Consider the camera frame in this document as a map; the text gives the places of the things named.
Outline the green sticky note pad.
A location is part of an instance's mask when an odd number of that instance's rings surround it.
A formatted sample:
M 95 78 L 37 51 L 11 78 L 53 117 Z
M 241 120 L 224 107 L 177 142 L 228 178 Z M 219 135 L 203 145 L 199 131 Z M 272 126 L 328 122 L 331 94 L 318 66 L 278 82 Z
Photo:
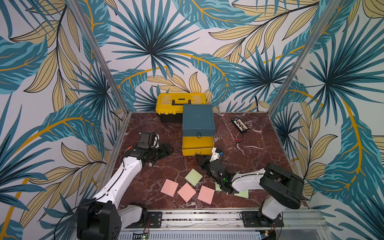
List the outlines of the green sticky note pad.
M 249 191 L 248 190 L 245 190 L 245 191 L 241 191 L 239 193 L 236 193 L 234 194 L 236 197 L 240 197 L 240 198 L 244 198 L 244 199 L 248 199 L 249 198 Z
M 192 169 L 185 177 L 187 182 L 189 182 L 192 186 L 196 186 L 199 181 L 203 178 L 203 176 L 196 171 L 195 169 Z
M 221 188 L 220 188 L 220 185 L 218 183 L 215 183 L 215 190 L 218 191 L 218 192 L 221 192 Z

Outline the yellow drawer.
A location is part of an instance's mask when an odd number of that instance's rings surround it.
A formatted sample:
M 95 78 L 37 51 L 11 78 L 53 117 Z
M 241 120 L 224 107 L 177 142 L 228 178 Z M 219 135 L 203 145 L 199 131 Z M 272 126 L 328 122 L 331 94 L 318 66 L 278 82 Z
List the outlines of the yellow drawer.
M 183 137 L 183 156 L 211 155 L 214 147 L 213 137 Z

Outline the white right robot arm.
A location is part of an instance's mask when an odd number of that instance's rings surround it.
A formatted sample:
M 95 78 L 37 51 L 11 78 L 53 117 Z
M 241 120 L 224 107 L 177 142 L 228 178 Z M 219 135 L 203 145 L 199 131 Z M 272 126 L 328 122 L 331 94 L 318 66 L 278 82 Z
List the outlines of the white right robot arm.
M 270 196 L 258 210 L 257 219 L 271 223 L 286 209 L 301 207 L 304 180 L 286 169 L 269 163 L 265 168 L 251 173 L 230 173 L 222 163 L 220 154 L 195 155 L 198 166 L 212 178 L 220 190 L 228 194 L 264 190 Z

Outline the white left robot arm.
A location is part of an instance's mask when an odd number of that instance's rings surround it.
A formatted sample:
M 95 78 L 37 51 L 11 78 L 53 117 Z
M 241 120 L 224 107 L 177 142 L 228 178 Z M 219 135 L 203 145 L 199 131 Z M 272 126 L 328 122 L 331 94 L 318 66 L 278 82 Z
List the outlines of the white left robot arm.
M 140 139 L 125 152 L 118 170 L 106 185 L 91 199 L 85 199 L 78 208 L 77 238 L 79 240 L 116 240 L 126 227 L 147 226 L 150 219 L 147 208 L 130 204 L 119 209 L 120 201 L 135 176 L 145 164 L 173 154 L 170 144 L 161 144 L 154 132 L 141 132 Z

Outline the teal top drawer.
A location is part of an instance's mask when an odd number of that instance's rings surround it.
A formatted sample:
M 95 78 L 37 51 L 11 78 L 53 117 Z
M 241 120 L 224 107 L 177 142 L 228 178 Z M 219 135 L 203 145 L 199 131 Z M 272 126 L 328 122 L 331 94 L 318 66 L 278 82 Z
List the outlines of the teal top drawer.
M 202 137 L 213 137 L 216 132 L 215 127 L 198 128 L 198 127 L 182 127 L 184 137 L 197 137 L 197 133 L 201 133 Z

